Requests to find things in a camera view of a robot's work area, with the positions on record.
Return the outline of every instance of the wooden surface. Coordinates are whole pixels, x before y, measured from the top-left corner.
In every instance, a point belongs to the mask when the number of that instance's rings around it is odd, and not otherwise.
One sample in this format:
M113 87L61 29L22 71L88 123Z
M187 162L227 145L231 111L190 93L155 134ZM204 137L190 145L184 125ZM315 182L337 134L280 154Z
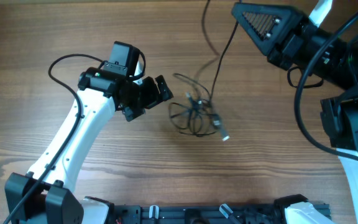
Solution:
M275 4L278 1L258 1ZM315 2L280 1L309 13ZM219 51L234 25L232 2L213 2L207 30ZM204 1L119 2L0 6L0 223L7 215L4 183L12 172L25 174L43 153L67 115L73 98L47 76L56 58L72 53L108 58L115 40L140 48L147 75L165 75L186 103L189 86L174 72L193 75L213 57L201 33ZM336 1L326 22L339 27L358 8ZM344 34L358 32L358 22ZM95 63L73 58L54 74L75 87L79 74ZM211 86L216 64L201 77ZM305 90L302 108L310 132L328 145L319 100L341 91L326 83ZM333 220L355 223L343 168L337 157L319 151L299 132L293 115L295 89L286 72L266 62L244 30L224 59L215 106L231 136L196 138L178 134L167 103L127 123L116 113L91 148L75 195L128 205L219 205L272 202L291 194L329 203Z

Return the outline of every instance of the wooden table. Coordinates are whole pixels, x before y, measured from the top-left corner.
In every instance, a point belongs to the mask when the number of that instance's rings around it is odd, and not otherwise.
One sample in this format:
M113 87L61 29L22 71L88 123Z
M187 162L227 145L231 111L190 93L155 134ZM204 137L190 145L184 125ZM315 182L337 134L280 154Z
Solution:
M310 13L315 2L291 4ZM190 87L172 73L193 75L213 57L201 32L204 1L115 2L0 6L0 223L7 215L4 183L25 174L43 153L67 115L73 97L47 76L56 58L72 53L108 58L115 40L140 48L147 75L164 75L186 103ZM213 1L206 27L222 51L234 26L233 1ZM336 1L322 27L334 31L358 8ZM358 32L358 22L343 38ZM54 69L76 87L79 74L96 63L68 59ZM216 64L201 77L210 88ZM319 118L319 100L341 90L325 83L305 90L302 108L310 132L329 144ZM116 113L93 144L75 195L127 205L219 205L273 202L303 194L329 203L333 220L354 223L346 176L335 156L313 147L295 123L286 72L266 62L243 29L224 58L214 102L231 136L196 138L178 134L168 103L127 123Z

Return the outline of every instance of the wood grain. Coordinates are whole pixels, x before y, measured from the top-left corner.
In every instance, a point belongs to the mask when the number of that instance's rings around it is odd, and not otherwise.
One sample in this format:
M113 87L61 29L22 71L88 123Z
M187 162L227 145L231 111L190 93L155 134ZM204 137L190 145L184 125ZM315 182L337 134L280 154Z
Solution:
M309 13L315 2L292 4ZM233 3L213 1L207 30L222 50L234 25ZM68 113L73 98L47 76L56 58L84 53L107 58L115 40L140 48L147 75L165 75L175 98L185 103L189 86L171 74L187 75L213 57L201 33L204 1L115 2L0 6L0 223L7 215L4 183L24 174L41 155ZM333 31L357 3L336 1L323 28ZM358 22L344 39L358 32ZM73 58L53 73L71 86L95 63ZM216 64L201 77L211 86ZM328 145L319 120L319 100L341 91L326 83L306 90L303 116L313 136ZM167 103L127 123L123 115L104 127L83 164L76 196L116 204L217 205L272 202L291 194L329 203L333 220L355 223L349 186L338 159L311 146L293 115L295 90L286 72L266 62L244 30L224 59L215 105L231 136L208 138L176 133Z

